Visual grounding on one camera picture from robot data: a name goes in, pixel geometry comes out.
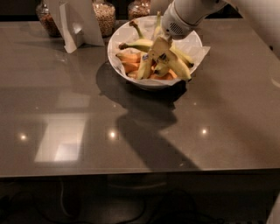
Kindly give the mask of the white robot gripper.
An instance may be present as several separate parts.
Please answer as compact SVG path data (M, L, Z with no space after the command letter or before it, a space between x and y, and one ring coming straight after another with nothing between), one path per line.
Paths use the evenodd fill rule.
M204 4L202 0L173 0L162 17L162 28L173 39L184 39L203 19ZM158 36L148 55L156 62L169 62L173 59L169 38Z

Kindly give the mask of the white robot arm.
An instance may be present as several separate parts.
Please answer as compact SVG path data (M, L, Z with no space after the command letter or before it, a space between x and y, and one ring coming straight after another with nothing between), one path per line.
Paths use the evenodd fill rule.
M161 11L165 35L184 39L204 18L233 7L280 59L280 0L150 0L150 13Z

